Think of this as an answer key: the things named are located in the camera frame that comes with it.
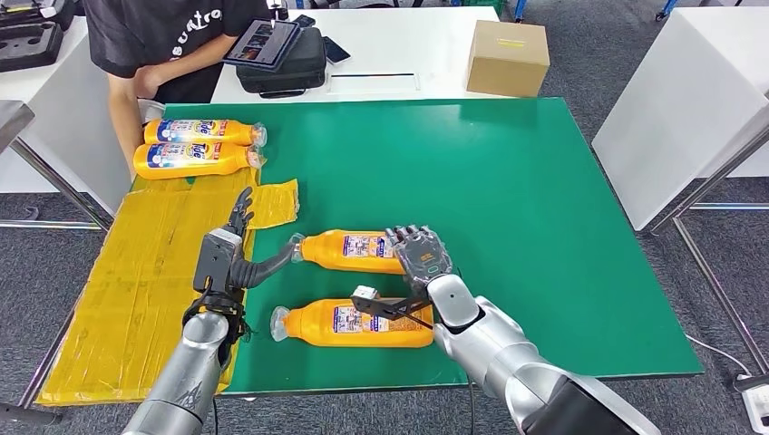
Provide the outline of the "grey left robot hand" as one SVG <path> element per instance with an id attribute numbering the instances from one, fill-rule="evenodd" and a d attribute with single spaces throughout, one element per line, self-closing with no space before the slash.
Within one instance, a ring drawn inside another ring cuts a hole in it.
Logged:
<path id="1" fill-rule="evenodd" d="M 252 204 L 250 197 L 252 191 L 252 187 L 246 187 L 239 193 L 230 212 L 229 220 L 223 227 L 225 231 L 237 237 L 240 242 L 244 240 L 248 222 L 254 217 L 253 212 L 248 212 L 248 207 Z M 253 288 L 260 285 L 281 267 L 292 261 L 304 239 L 305 237 L 299 233 L 293 234 L 275 255 L 261 262 L 247 260 L 243 250 L 237 248 L 229 269 L 230 282 L 236 288 Z"/>

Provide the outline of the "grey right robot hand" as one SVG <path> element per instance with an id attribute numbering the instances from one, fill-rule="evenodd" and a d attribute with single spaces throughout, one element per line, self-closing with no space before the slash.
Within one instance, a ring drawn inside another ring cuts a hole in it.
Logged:
<path id="1" fill-rule="evenodd" d="M 429 227 L 398 226 L 384 232 L 404 270 L 404 281 L 415 295 L 425 296 L 430 282 L 453 272 L 443 241 Z"/>

